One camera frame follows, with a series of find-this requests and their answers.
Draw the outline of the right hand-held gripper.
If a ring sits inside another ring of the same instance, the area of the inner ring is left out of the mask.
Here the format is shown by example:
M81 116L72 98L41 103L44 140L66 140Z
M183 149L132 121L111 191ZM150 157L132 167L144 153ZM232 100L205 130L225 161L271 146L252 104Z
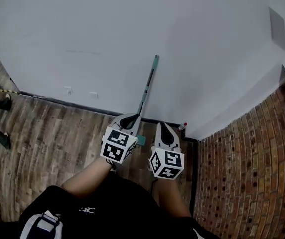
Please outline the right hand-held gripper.
M180 147L179 137L166 123L159 122L155 134L155 146ZM153 147L149 165L157 179L175 180L184 170L184 154Z

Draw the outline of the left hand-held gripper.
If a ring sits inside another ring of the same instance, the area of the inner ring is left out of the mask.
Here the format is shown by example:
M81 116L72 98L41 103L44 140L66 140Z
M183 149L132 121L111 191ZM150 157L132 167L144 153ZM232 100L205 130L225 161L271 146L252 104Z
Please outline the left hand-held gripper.
M139 114L129 113L116 116L112 124L117 124L120 129L127 129L129 134L108 126L102 137L100 156L122 164L138 142L138 138L132 135L137 134L140 122L141 116Z

